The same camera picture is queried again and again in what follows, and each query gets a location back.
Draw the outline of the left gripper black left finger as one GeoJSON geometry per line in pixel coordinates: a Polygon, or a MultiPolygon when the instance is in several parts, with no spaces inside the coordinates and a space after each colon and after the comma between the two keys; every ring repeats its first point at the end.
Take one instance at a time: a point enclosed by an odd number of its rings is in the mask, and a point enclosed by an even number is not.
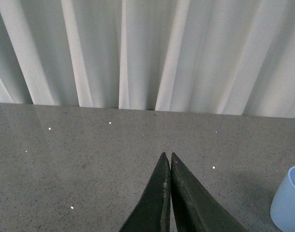
{"type": "Polygon", "coordinates": [[[162,153],[144,192],[121,227],[121,232],[170,231],[171,170],[166,153],[162,153]]]}

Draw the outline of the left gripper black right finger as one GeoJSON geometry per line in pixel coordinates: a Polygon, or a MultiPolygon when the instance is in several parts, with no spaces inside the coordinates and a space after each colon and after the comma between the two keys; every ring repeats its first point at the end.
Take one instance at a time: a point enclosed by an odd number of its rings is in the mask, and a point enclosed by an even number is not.
{"type": "Polygon", "coordinates": [[[171,197],[179,232],[246,232],[175,154],[171,157],[171,197]]]}

